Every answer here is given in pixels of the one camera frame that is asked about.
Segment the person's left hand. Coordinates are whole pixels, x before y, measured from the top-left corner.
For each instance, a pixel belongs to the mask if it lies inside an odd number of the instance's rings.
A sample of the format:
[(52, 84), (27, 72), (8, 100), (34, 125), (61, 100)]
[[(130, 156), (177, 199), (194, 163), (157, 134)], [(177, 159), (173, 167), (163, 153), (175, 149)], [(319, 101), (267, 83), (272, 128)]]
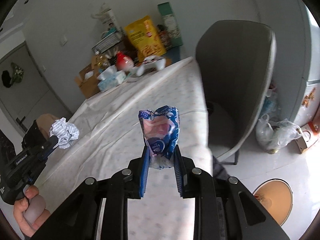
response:
[(25, 239), (29, 239), (49, 218), (50, 212), (36, 186), (29, 186), (24, 195), (14, 203), (13, 215)]

